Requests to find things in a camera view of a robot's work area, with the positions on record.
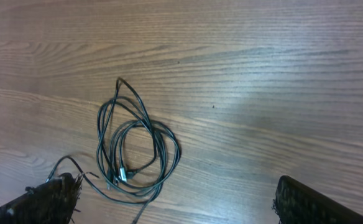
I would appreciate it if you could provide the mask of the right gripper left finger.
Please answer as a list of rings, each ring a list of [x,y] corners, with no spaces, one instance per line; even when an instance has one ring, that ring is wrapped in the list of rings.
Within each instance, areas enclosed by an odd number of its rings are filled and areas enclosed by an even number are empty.
[[[63,173],[0,207],[0,224],[69,224],[80,196],[82,176]]]

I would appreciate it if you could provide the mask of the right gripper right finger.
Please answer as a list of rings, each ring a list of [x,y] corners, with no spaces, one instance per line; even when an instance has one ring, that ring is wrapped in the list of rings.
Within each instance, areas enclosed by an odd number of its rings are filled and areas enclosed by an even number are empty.
[[[272,209],[281,224],[363,224],[363,215],[283,175]]]

